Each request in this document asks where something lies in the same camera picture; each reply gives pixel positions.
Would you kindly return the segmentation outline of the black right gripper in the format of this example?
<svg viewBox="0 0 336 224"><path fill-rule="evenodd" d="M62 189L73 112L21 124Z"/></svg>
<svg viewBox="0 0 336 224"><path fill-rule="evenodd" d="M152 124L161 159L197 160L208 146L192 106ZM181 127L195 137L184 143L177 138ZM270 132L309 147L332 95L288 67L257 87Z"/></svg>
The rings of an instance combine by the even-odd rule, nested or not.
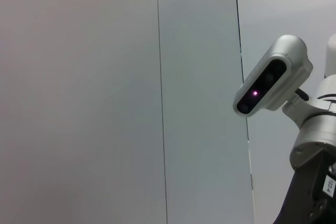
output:
<svg viewBox="0 0 336 224"><path fill-rule="evenodd" d="M274 223L335 223L335 155L325 146L294 148L290 186Z"/></svg>

